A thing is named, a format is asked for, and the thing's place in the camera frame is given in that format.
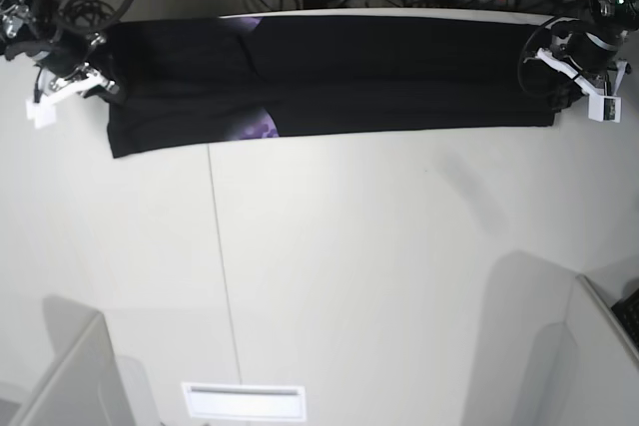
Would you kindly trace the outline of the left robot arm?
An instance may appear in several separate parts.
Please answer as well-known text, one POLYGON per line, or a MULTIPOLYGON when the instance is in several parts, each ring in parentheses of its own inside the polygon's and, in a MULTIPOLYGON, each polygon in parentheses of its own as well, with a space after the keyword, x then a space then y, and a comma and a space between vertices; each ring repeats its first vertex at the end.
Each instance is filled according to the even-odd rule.
POLYGON ((619 51, 638 31, 638 0, 548 1, 557 14, 536 27, 520 50, 520 89, 556 110, 585 97, 589 119, 620 122, 619 89, 632 67, 619 51))

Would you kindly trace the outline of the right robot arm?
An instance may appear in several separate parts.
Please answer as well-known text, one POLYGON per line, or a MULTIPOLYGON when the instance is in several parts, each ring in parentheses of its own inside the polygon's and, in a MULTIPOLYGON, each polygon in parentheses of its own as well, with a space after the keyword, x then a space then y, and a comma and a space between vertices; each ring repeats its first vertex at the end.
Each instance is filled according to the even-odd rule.
POLYGON ((133 1, 113 8, 103 0, 1 0, 1 55, 7 61, 24 55, 39 69, 33 104, 75 95, 125 101, 126 81, 107 42, 133 1))

